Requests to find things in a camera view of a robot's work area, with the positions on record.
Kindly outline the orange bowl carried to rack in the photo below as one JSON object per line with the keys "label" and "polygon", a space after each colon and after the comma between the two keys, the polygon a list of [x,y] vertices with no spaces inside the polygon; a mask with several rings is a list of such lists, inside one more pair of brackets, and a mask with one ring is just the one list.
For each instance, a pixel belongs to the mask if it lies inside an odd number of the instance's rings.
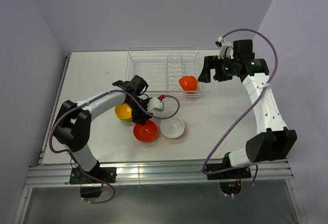
{"label": "orange bowl carried to rack", "polygon": [[188,94],[195,94],[198,89],[198,80],[191,75],[181,77],[179,84]]}

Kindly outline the orange bowl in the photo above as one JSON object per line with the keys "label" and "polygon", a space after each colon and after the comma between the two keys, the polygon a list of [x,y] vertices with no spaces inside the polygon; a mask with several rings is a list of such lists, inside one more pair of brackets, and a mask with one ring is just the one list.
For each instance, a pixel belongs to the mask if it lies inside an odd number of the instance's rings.
{"label": "orange bowl", "polygon": [[148,120],[144,125],[136,124],[133,128],[134,137],[141,142],[152,142],[158,133],[157,125]]}

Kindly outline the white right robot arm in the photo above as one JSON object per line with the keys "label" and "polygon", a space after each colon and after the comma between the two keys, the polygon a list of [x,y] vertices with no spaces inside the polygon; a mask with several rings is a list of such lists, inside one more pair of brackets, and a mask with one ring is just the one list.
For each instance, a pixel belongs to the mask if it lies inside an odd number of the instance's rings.
{"label": "white right robot arm", "polygon": [[232,178],[241,168],[256,162],[285,159],[297,140],[297,133],[288,128],[281,116],[270,85],[273,74],[264,59],[255,57],[252,40],[230,43],[219,37],[216,45],[219,53],[204,58],[198,81],[209,83],[213,79],[223,82],[237,76],[247,90],[251,106],[228,128],[215,148],[250,111],[256,118],[256,136],[249,139],[242,149],[227,153],[221,169],[210,171],[208,165],[203,164],[202,171],[206,175],[223,173]]}

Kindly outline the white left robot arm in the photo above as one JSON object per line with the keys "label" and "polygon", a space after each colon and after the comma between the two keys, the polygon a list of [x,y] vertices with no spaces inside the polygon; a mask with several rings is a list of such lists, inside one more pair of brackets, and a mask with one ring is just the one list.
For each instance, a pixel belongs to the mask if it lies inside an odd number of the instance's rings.
{"label": "white left robot arm", "polygon": [[87,182],[95,182],[100,176],[99,162],[88,146],[91,122],[108,110],[127,104],[132,109],[132,122],[144,125],[151,118],[144,112],[150,99],[140,98],[147,88],[147,82],[136,75],[130,81],[114,82],[108,91],[89,100],[78,103],[67,100],[61,105],[49,139],[56,138],[65,146],[61,151],[73,155]]}

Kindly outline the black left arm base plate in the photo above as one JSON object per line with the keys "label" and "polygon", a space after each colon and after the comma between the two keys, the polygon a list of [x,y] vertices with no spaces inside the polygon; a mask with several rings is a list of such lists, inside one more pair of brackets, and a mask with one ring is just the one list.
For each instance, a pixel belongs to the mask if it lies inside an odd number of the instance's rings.
{"label": "black left arm base plate", "polygon": [[[107,183],[115,183],[116,179],[116,168],[115,167],[100,167],[96,169],[95,172],[87,172],[88,175],[93,178],[105,181]],[[79,168],[73,168],[71,170],[71,175],[69,179],[69,184],[71,185],[85,185],[85,184],[95,184],[98,181],[90,178],[84,174]]]}

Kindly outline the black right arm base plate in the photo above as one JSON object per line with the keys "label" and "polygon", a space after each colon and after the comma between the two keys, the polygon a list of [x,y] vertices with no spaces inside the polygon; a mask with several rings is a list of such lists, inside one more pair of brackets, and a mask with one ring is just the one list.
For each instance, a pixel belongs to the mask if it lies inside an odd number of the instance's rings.
{"label": "black right arm base plate", "polygon": [[[214,172],[223,170],[223,163],[207,164],[205,167],[206,172]],[[251,170],[249,167],[243,167],[240,169],[233,169],[224,171],[217,174],[207,175],[208,180],[226,180],[226,179],[248,179],[251,178]]]}

